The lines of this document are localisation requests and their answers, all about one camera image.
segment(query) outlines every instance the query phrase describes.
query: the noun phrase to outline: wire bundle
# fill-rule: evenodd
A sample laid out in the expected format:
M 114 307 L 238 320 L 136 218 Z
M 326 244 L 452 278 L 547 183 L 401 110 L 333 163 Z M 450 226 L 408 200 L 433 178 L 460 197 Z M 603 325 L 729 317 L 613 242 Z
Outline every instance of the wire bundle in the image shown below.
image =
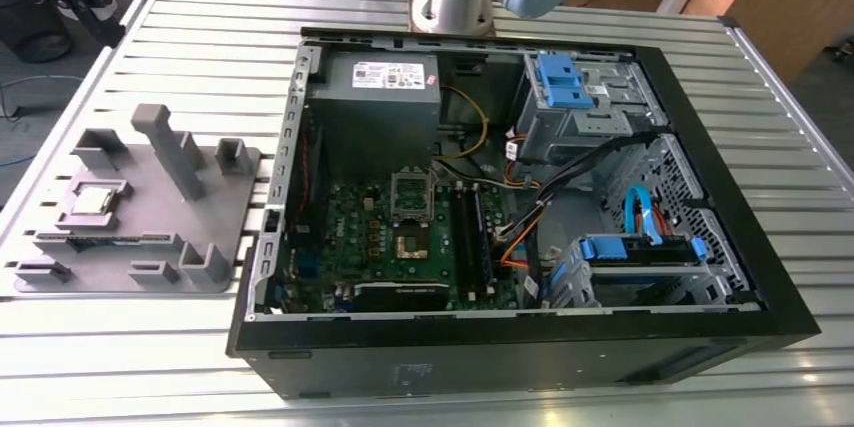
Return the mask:
M 518 268 L 526 267 L 526 264 L 510 261 L 509 256 L 524 240 L 524 237 L 534 232 L 536 224 L 543 218 L 543 211 L 545 210 L 548 202 L 553 198 L 556 190 L 561 186 L 564 186 L 572 179 L 587 173 L 599 164 L 601 159 L 604 159 L 604 157 L 611 154 L 611 152 L 629 145 L 647 144 L 656 137 L 657 133 L 643 132 L 628 137 L 616 137 L 608 140 L 601 145 L 599 145 L 599 147 L 589 150 L 587 153 L 567 162 L 557 169 L 557 172 L 555 172 L 551 177 L 548 177 L 548 179 L 543 181 L 541 186 L 536 190 L 533 201 L 530 202 L 526 210 L 520 214 L 516 220 L 510 221 L 509 224 L 498 227 L 496 230 L 497 236 L 504 237 L 508 233 L 513 232 L 516 229 L 524 226 L 520 234 L 517 235 L 514 240 L 509 242 L 509 247 L 501 255 L 501 265 Z M 538 254 L 536 252 L 526 252 L 528 258 L 537 257 L 537 255 Z

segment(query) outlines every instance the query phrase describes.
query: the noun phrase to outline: floor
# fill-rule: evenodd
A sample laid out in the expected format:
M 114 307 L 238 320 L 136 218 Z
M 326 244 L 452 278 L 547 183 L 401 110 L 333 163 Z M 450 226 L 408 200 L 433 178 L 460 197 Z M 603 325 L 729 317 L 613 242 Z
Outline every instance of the floor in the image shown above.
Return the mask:
M 118 0 L 120 11 L 129 0 Z M 82 29 L 67 21 L 75 47 L 62 60 L 30 65 L 19 63 L 0 46 L 0 84 L 31 75 L 70 75 L 82 77 L 99 51 Z M 61 114 L 61 109 L 73 95 L 75 83 L 69 80 L 41 80 L 5 89 L 5 104 L 9 110 L 19 106 L 19 121 L 7 123 L 0 119 L 0 206 L 5 203 L 14 185 L 26 170 L 27 163 L 3 164 L 31 156 Z M 821 55 L 800 78 L 791 91 L 812 116 L 819 128 L 845 162 L 854 165 L 854 59 L 847 64 L 833 64 L 829 55 Z
M 118 0 L 118 15 L 129 2 L 130 0 Z M 71 53 L 55 62 L 42 65 L 23 64 L 0 44 L 0 84 L 33 75 L 85 76 L 99 47 L 74 22 L 66 21 L 65 24 L 75 46 Z M 73 81 L 39 80 L 3 89 L 9 113 L 15 107 L 21 108 L 17 122 L 5 122 L 0 117 L 0 207 L 14 190 L 27 162 L 2 165 L 34 155 L 74 93 L 74 88 Z

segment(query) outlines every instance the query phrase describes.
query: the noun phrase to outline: yellow wire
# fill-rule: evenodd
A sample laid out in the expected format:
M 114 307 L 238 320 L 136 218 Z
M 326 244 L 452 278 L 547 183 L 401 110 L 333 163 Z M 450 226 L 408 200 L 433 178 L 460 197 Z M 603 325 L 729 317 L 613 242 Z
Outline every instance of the yellow wire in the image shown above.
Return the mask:
M 485 113 L 482 112 L 482 108 L 480 107 L 477 102 L 474 102 L 474 99 L 472 99 L 468 96 L 468 94 L 465 94 L 456 87 L 450 87 L 449 85 L 442 85 L 441 88 L 456 92 L 456 95 L 458 95 L 465 100 L 465 102 L 470 104 L 473 109 L 477 111 L 477 115 L 480 116 L 480 123 L 482 124 L 482 129 L 480 130 L 480 138 L 477 139 L 477 143 L 472 145 L 470 148 L 454 154 L 440 155 L 436 157 L 436 159 L 440 159 L 440 160 L 452 160 L 452 159 L 458 159 L 460 157 L 465 157 L 468 154 L 476 151 L 480 147 L 482 147 L 482 144 L 485 142 L 485 136 L 489 130 L 489 119 L 486 118 Z

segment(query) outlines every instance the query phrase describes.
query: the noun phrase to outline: cable on floor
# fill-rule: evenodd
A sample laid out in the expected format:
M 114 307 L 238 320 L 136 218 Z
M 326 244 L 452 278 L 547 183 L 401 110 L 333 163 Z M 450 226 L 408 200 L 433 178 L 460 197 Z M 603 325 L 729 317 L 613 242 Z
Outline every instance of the cable on floor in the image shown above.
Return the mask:
M 23 157 L 22 159 L 17 159 L 10 162 L 3 162 L 2 164 L 0 164 L 0 167 L 9 167 L 11 165 L 22 164 L 23 162 L 29 162 L 34 158 L 35 156 L 30 155 L 29 157 Z
M 82 77 L 77 77 L 73 75 L 33 75 L 30 77 L 23 77 L 22 79 L 13 80 L 6 82 L 5 84 L 0 84 L 0 114 L 2 114 L 2 118 L 6 122 L 14 123 L 21 118 L 18 115 L 9 115 L 9 112 L 5 110 L 5 89 L 13 87 L 18 84 L 23 84 L 26 82 L 31 82 L 33 80 L 74 80 L 77 82 L 82 82 Z

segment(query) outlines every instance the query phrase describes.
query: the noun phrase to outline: sticker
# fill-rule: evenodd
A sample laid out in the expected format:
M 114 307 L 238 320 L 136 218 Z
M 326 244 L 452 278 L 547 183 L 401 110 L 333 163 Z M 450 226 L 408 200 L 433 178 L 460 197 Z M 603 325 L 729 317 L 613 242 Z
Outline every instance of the sticker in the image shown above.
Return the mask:
M 530 294 L 530 297 L 536 298 L 536 293 L 538 292 L 538 285 L 536 285 L 536 282 L 533 282 L 533 279 L 530 278 L 529 275 L 524 276 L 524 290 L 528 291 L 528 294 Z
M 397 364 L 390 369 L 390 385 L 413 387 L 422 384 L 432 370 L 432 364 Z
M 514 142 L 506 142 L 504 147 L 504 155 L 506 155 L 506 159 L 514 161 L 518 154 L 518 146 Z
M 352 66 L 352 86 L 356 89 L 424 90 L 424 65 L 357 62 Z
M 608 89 L 603 85 L 587 85 L 584 87 L 589 95 L 608 95 Z

